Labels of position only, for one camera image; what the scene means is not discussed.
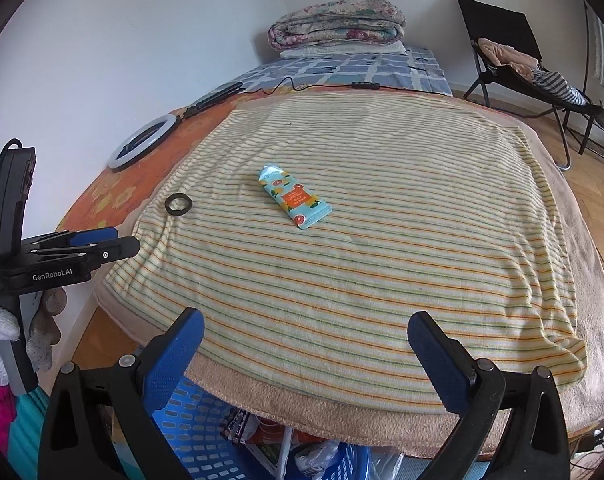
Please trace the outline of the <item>left white gloved hand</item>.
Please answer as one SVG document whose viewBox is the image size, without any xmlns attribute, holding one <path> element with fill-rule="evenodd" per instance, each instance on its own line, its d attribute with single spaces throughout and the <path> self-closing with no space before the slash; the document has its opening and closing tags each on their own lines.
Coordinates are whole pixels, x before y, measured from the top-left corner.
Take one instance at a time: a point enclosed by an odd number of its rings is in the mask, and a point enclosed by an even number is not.
<svg viewBox="0 0 604 480">
<path fill-rule="evenodd" d="M 54 317 L 67 305 L 67 293 L 61 288 L 43 292 L 40 305 L 32 319 L 30 332 L 26 338 L 26 353 L 39 372 L 48 372 L 52 367 L 52 347 L 61 339 L 61 332 Z M 0 341 L 17 341 L 21 332 L 17 318 L 0 307 Z M 6 366 L 0 355 L 0 386 L 9 385 Z"/>
</svg>

